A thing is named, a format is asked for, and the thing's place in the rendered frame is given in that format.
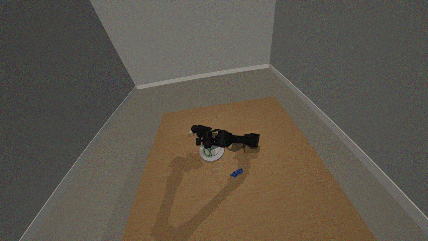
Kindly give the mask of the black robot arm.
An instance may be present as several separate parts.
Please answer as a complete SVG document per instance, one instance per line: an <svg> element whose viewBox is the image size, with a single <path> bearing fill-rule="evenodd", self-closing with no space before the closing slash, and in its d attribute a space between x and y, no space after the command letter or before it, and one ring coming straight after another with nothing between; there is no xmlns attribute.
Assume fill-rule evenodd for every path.
<svg viewBox="0 0 428 241"><path fill-rule="evenodd" d="M205 127L203 125L193 125L191 127L191 131L196 133L199 138L202 139L203 145L205 149L211 148L212 146L217 147L229 147L232 143L235 144L246 144L252 147L258 147L259 134L250 133L245 134L244 136L236 136L232 135L232 133L227 132L226 130L215 129L212 130L210 127ZM219 131L218 131L219 130ZM211 139L212 132L218 131L217 141L216 143Z"/></svg>

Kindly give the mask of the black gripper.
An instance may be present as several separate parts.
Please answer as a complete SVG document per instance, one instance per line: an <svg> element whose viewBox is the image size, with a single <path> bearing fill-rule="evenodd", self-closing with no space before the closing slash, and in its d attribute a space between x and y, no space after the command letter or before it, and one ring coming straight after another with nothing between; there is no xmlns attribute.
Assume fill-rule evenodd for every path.
<svg viewBox="0 0 428 241"><path fill-rule="evenodd" d="M215 143L216 143L216 141L217 141L217 135L215 136L215 138L211 138L213 141L215 141ZM202 142L202 139L201 138L196 138L196 145L197 146L200 146L201 145L201 142ZM203 142L202 142L203 143Z"/></svg>

